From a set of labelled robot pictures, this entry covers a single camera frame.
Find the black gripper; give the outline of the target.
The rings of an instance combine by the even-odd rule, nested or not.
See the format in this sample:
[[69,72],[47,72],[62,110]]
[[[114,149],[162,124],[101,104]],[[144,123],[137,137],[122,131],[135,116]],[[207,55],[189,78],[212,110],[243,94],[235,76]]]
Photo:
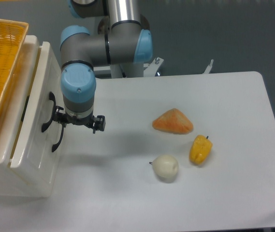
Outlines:
[[61,110],[64,110],[61,106],[55,106],[53,110],[52,120],[61,124],[64,128],[67,124],[73,124],[77,126],[87,126],[89,129],[92,129],[92,133],[95,134],[96,131],[105,130],[105,116],[93,116],[93,112],[90,112],[86,116],[79,116],[77,114],[62,113]]

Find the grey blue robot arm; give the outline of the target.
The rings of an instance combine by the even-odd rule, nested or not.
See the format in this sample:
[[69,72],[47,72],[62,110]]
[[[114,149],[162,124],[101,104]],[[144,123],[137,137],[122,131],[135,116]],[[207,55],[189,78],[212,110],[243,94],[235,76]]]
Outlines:
[[61,91],[64,107],[53,106],[53,121],[103,131],[104,116],[93,116],[96,79],[94,67],[122,63],[145,63],[153,56],[151,32],[142,28],[136,0],[70,0],[75,17],[108,16],[109,32],[91,35],[85,27],[66,27],[60,37]]

